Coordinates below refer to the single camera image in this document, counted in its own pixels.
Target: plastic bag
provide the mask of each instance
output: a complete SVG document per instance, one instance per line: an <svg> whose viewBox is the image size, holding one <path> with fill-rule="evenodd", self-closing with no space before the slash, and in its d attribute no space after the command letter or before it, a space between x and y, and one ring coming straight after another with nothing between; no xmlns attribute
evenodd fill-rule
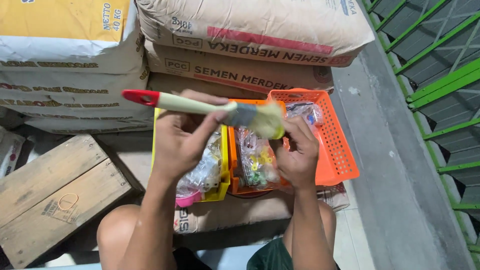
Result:
<svg viewBox="0 0 480 270"><path fill-rule="evenodd" d="M280 183L276 159L268 140L245 128L235 128L235 142L240 150L242 175L240 185L257 190L275 188Z"/></svg>
<svg viewBox="0 0 480 270"><path fill-rule="evenodd" d="M308 124L313 135L318 136L317 126L322 125L324 119L322 109L317 104L311 101L296 101L286 103L285 107L287 108L288 118L300 115Z"/></svg>
<svg viewBox="0 0 480 270"><path fill-rule="evenodd" d="M214 132L208 140L198 165L180 178L177 184L177 198L189 197L197 191L205 193L211 188L218 187L222 158L220 138L221 133Z"/></svg>

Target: pink plastic item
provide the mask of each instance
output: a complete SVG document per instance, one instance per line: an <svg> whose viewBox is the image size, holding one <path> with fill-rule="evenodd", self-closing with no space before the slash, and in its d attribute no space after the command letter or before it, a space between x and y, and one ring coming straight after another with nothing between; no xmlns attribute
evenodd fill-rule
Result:
<svg viewBox="0 0 480 270"><path fill-rule="evenodd" d="M202 193L197 191L192 195L185 197L185 198L176 198L175 199L175 207L188 207L192 205L194 202L198 202L202 200Z"/></svg>

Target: paintbrush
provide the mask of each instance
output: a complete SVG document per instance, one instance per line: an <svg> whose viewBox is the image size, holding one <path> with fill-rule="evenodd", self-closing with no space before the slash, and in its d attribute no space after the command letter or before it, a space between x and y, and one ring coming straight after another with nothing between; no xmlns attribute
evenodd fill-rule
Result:
<svg viewBox="0 0 480 270"><path fill-rule="evenodd" d="M169 93L136 89L125 89L122 96L136 103L172 111L209 114L225 110L228 112L228 117L224 120L225 125L247 127L265 139L280 139L284 135L282 109L275 102L252 105L231 101L216 106Z"/></svg>

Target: wooden crate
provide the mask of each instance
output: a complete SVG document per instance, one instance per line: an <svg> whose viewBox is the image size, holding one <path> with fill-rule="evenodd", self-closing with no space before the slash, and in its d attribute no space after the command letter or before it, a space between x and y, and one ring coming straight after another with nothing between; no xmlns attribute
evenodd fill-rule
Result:
<svg viewBox="0 0 480 270"><path fill-rule="evenodd" d="M25 268L138 191L121 165L90 135L78 135L0 179L0 245L11 264Z"/></svg>

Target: orange plastic tray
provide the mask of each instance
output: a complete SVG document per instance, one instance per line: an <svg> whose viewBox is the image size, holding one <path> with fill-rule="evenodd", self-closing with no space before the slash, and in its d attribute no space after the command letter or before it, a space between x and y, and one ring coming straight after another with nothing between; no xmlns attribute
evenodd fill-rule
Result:
<svg viewBox="0 0 480 270"><path fill-rule="evenodd" d="M248 103L248 104L265 104L267 100L257 100L257 99L230 99L240 103ZM285 103L282 101L278 102L279 105L282 107L284 113L286 113ZM271 188L266 188L262 190L257 190L251 188L249 186L239 186L239 178L233 176L233 170L237 168L237 144L235 143L235 132L233 127L228 127L228 167L230 170L230 186L228 187L228 191L231 194L245 194L245 193L253 193L253 192L264 192L268 190L272 190ZM289 185L289 183L281 179L281 185Z"/></svg>
<svg viewBox="0 0 480 270"><path fill-rule="evenodd" d="M322 109L324 124L318 127L320 148L315 174L316 185L336 185L360 176L328 92L302 88L272 90L267 99L285 103L308 100Z"/></svg>

